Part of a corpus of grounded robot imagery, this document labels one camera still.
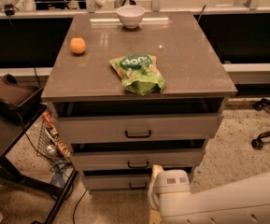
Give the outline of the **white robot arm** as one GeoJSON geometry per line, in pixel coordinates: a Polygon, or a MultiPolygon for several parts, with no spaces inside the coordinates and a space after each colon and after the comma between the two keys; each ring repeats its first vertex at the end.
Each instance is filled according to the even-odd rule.
{"type": "Polygon", "coordinates": [[[270,172],[192,193],[185,171],[155,165],[149,204],[163,224],[270,224],[270,172]]]}

